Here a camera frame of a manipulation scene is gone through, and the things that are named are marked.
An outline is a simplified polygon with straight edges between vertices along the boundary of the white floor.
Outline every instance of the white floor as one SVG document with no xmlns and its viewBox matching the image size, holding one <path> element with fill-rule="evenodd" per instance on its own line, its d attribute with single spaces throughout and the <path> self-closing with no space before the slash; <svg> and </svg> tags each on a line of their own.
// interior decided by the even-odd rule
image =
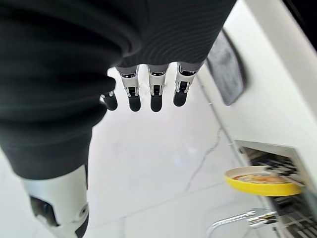
<svg viewBox="0 0 317 238">
<path fill-rule="evenodd" d="M 119 107 L 94 129 L 86 238 L 203 238 L 211 223 L 262 207 L 257 197 L 225 184 L 224 171 L 240 164 L 199 83 L 194 82 L 185 106 L 174 106 L 175 71 L 173 64 L 159 113 L 150 109 L 144 67 L 139 73 L 142 107 L 137 113 L 128 107 L 119 74 L 109 71 L 117 79 Z M 4 238 L 53 238 L 33 218 L 4 155 L 0 155 L 0 227 Z M 238 222 L 219 228 L 213 237 L 259 236 Z"/>
</svg>

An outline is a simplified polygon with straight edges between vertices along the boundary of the white robot forearm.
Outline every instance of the white robot forearm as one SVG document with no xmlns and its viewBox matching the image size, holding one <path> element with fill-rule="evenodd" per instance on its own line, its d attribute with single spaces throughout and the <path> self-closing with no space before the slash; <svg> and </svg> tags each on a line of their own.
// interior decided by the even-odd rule
<svg viewBox="0 0 317 238">
<path fill-rule="evenodd" d="M 56 238 L 82 238 L 89 219 L 85 166 L 45 179 L 22 178 L 35 217 Z"/>
</svg>

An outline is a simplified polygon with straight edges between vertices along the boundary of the wire rack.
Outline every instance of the wire rack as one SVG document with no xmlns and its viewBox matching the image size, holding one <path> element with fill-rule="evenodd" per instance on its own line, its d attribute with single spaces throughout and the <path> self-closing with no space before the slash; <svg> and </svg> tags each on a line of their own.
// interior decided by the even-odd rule
<svg viewBox="0 0 317 238">
<path fill-rule="evenodd" d="M 251 163 L 254 166 L 267 166 L 269 170 L 303 183 L 296 166 L 287 157 L 265 154 L 252 159 Z M 270 197 L 270 200 L 280 216 L 283 227 L 291 236 L 294 238 L 317 238 L 317 222 L 302 194 Z"/>
</svg>

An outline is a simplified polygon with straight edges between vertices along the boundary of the yellow bowl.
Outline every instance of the yellow bowl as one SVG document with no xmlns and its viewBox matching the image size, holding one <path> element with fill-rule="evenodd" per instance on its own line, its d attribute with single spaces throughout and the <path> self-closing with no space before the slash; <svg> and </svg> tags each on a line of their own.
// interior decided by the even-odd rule
<svg viewBox="0 0 317 238">
<path fill-rule="evenodd" d="M 243 182 L 233 179 L 239 175 L 248 174 L 268 174 L 272 175 L 269 171 L 265 170 L 265 166 L 249 166 L 240 167 L 228 170 L 225 173 L 226 182 L 236 190 L 247 192 L 255 195 L 263 196 L 290 196 L 302 192 L 300 186 L 293 183 L 282 184 L 267 184 L 267 183 L 252 183 Z"/>
</svg>

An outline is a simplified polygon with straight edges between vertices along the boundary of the black sleeve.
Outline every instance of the black sleeve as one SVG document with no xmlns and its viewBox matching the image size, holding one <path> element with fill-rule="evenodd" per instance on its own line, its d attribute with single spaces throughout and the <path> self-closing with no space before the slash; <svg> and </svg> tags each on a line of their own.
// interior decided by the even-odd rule
<svg viewBox="0 0 317 238">
<path fill-rule="evenodd" d="M 0 0 L 0 145 L 27 179 L 69 173 L 88 160 L 106 113 L 106 70 L 140 48 L 120 14 L 85 0 Z"/>
</svg>

